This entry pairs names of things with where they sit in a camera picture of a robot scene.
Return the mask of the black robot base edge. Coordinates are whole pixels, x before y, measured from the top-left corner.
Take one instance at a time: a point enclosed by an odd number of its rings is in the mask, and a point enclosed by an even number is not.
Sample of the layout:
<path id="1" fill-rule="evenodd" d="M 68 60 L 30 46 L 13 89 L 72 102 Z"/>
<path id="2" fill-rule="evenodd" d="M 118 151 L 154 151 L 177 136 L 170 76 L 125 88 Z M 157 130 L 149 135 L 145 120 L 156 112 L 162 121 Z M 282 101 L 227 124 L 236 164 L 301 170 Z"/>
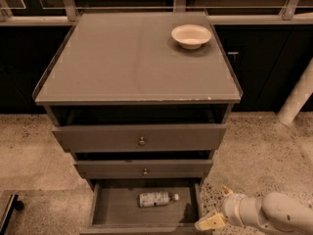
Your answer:
<path id="1" fill-rule="evenodd" d="M 5 235 L 7 227 L 9 225 L 13 211 L 22 211 L 24 209 L 23 202 L 19 199 L 18 194 L 12 194 L 9 198 L 7 206 L 3 212 L 0 220 L 0 235 Z"/>

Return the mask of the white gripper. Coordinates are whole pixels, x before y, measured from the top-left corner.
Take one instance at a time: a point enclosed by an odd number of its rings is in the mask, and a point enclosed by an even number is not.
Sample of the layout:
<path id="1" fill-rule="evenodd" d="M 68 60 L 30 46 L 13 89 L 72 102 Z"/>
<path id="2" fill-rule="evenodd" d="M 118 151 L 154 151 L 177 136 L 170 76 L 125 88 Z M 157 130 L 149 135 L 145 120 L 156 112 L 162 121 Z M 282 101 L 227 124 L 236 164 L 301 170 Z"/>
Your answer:
<path id="1" fill-rule="evenodd" d="M 244 227 L 240 216 L 240 204 L 245 197 L 244 194 L 233 193 L 226 185 L 222 186 L 222 191 L 226 197 L 222 204 L 221 212 L 209 213 L 195 223 L 199 231 L 219 229 L 226 226 L 227 221 L 234 226 Z"/>

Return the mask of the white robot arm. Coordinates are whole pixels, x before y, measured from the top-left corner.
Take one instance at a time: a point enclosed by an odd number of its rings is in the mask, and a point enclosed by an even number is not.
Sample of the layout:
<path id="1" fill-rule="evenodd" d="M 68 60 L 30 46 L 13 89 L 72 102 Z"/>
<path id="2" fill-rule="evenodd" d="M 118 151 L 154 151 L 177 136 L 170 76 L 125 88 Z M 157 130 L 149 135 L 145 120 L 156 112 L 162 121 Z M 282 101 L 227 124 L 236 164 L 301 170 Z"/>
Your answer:
<path id="1" fill-rule="evenodd" d="M 199 231 L 225 227 L 253 227 L 266 235 L 313 235 L 313 211 L 286 194 L 272 192 L 263 198 L 234 193 L 222 186 L 221 211 L 208 213 L 195 223 Z"/>

